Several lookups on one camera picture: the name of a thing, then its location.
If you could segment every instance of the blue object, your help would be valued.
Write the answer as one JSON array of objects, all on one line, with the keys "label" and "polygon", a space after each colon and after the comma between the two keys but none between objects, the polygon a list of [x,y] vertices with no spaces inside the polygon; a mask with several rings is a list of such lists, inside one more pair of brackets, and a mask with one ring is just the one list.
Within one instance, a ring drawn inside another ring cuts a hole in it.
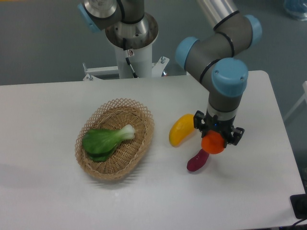
[{"label": "blue object", "polygon": [[250,46],[257,44],[262,37],[262,26],[257,18],[253,15],[245,15],[245,17],[249,20],[251,24],[251,28],[253,30],[253,38]]},{"label": "blue object", "polygon": [[175,60],[176,62],[184,69],[186,65],[186,60],[194,43],[198,41],[195,37],[187,37],[180,42],[175,52]]},{"label": "blue object", "polygon": [[78,9],[81,13],[81,16],[83,17],[85,23],[87,24],[88,28],[93,32],[97,33],[100,32],[100,29],[96,26],[96,24],[93,22],[93,20],[90,18],[90,16],[87,14],[85,8],[80,3],[78,5]]},{"label": "blue object", "polygon": [[248,80],[244,62],[232,57],[218,61],[212,71],[212,83],[222,95],[238,97],[243,94]]},{"label": "blue object", "polygon": [[284,0],[283,7],[293,18],[307,20],[307,0]]}]

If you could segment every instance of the orange toy fruit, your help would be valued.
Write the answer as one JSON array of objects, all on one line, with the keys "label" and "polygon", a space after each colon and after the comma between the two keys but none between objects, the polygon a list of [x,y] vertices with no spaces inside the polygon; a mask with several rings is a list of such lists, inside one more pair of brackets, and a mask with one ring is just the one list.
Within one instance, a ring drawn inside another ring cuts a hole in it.
[{"label": "orange toy fruit", "polygon": [[224,139],[221,134],[209,130],[201,140],[201,148],[210,154],[217,154],[224,150]]}]

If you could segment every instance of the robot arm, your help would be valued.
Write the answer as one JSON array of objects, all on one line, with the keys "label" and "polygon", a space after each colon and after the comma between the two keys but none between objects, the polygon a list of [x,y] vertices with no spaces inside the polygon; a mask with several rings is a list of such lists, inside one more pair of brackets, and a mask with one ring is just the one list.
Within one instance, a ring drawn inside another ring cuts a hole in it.
[{"label": "robot arm", "polygon": [[[242,16],[232,0],[197,2],[215,34],[204,41],[188,37],[176,50],[179,65],[210,92],[206,114],[197,111],[194,127],[202,137],[209,130],[220,133],[224,147],[237,145],[244,129],[234,128],[233,122],[247,85],[248,69],[233,56],[260,40],[261,24],[251,15]],[[153,17],[144,13],[144,0],[85,0],[78,8],[93,32],[106,29],[108,40],[123,50],[142,50],[157,37],[158,26]],[[151,57],[148,60],[147,64],[131,61],[141,76],[150,72]],[[128,68],[119,63],[119,70]]]},{"label": "robot arm", "polygon": [[144,17],[144,0],[84,0],[78,5],[93,33],[118,22],[134,24]]},{"label": "robot arm", "polygon": [[237,145],[244,129],[233,122],[247,85],[248,69],[233,56],[256,44],[262,34],[259,21],[243,17],[232,0],[198,0],[215,34],[199,41],[184,39],[176,50],[176,61],[209,92],[206,114],[197,111],[194,127],[204,137],[209,130],[221,134],[224,147]]}]

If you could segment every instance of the wicker basket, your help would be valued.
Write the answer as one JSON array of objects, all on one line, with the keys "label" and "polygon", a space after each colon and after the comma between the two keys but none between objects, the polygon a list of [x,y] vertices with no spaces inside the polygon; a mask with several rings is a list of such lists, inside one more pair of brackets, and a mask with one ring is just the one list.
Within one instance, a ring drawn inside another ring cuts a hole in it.
[{"label": "wicker basket", "polygon": [[[91,176],[104,180],[117,180],[127,175],[147,151],[154,132],[154,120],[147,107],[131,99],[115,99],[102,105],[86,122],[77,138],[75,156]],[[89,129],[121,129],[131,124],[135,138],[123,141],[106,162],[92,161],[82,147],[82,139]]]}]

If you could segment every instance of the plastic vegetable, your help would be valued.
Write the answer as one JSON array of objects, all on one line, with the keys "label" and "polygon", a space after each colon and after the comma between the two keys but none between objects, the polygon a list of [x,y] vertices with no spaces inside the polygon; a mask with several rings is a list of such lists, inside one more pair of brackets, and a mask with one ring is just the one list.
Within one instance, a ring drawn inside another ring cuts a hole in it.
[{"label": "plastic vegetable", "polygon": [[209,158],[209,153],[201,149],[195,157],[190,159],[187,164],[187,170],[190,172],[195,172],[205,165],[207,159]]},{"label": "plastic vegetable", "polygon": [[93,154],[90,154],[90,153],[87,153],[90,157],[90,159],[92,161],[95,161],[95,162],[105,162],[110,156],[112,156],[112,154],[115,152],[116,148],[118,147],[118,145],[116,145],[111,151],[109,152],[106,152],[106,153],[102,153],[102,154],[99,154],[99,156],[97,155],[93,155]]},{"label": "plastic vegetable", "polygon": [[224,139],[221,134],[209,130],[201,140],[201,147],[210,154],[217,154],[224,150]]},{"label": "plastic vegetable", "polygon": [[169,143],[172,146],[177,147],[185,137],[195,130],[193,118],[193,114],[185,114],[176,121],[168,136]]},{"label": "plastic vegetable", "polygon": [[133,139],[134,133],[135,130],[131,125],[119,130],[90,129],[84,135],[82,145],[93,159],[110,156],[122,141]]}]

